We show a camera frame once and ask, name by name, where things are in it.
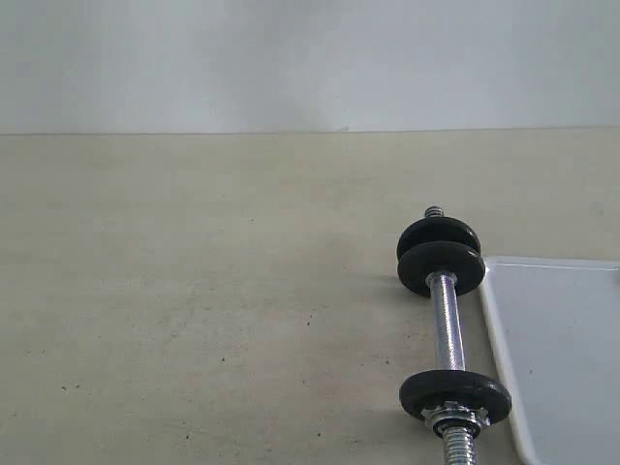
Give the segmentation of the chrome threaded dumbbell bar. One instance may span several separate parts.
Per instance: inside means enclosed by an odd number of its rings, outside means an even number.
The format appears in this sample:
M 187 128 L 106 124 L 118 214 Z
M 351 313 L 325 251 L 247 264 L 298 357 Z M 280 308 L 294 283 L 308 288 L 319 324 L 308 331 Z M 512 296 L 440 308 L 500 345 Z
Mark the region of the chrome threaded dumbbell bar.
M 454 288 L 455 280 L 451 274 L 433 273 L 427 277 L 426 284 L 430 289 L 435 312 L 437 364 L 444 370 L 463 371 L 466 364 Z M 446 430 L 442 441 L 446 464 L 478 462 L 475 439 L 464 428 L 454 427 Z

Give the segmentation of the black weight plate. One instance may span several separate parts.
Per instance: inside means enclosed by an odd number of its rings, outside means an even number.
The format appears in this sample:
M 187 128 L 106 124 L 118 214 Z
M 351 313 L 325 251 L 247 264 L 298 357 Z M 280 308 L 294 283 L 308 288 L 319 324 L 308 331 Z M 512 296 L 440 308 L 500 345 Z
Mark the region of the black weight plate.
M 481 243 L 475 231 L 466 223 L 447 216 L 422 218 L 411 224 L 399 237 L 396 258 L 422 243 L 449 241 L 466 245 L 477 253 Z
M 399 389 L 403 409 L 424 420 L 422 412 L 447 401 L 471 410 L 484 408 L 492 424 L 504 420 L 512 410 L 512 397 L 498 381 L 476 372 L 429 370 L 410 376 Z

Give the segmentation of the black weight plate far end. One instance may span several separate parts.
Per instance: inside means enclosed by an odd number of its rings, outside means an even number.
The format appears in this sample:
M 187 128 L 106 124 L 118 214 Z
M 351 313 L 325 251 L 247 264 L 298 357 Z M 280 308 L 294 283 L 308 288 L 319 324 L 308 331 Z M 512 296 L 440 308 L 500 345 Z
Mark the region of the black weight plate far end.
M 480 285 L 485 265 L 479 252 L 452 241 L 421 243 L 398 260 L 397 274 L 401 283 L 416 295 L 430 297 L 426 281 L 433 273 L 453 275 L 456 294 L 465 295 Z

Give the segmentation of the chrome star collar nut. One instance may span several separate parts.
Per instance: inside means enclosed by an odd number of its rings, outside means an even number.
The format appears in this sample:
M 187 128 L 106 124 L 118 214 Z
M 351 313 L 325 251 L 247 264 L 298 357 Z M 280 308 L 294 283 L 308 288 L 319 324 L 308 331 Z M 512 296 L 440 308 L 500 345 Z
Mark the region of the chrome star collar nut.
M 421 410 L 422 421 L 433 433 L 442 438 L 450 428 L 464 428 L 476 439 L 491 425 L 488 412 L 484 408 L 470 408 L 455 401 L 447 401 L 433 408 Z

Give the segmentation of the white rectangular tray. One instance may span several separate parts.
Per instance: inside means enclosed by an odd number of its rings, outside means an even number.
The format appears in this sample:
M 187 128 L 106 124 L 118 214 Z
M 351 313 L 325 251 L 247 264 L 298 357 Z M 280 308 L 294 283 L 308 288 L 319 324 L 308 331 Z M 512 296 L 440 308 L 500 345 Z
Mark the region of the white rectangular tray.
M 619 264 L 495 256 L 483 314 L 525 464 L 619 461 Z

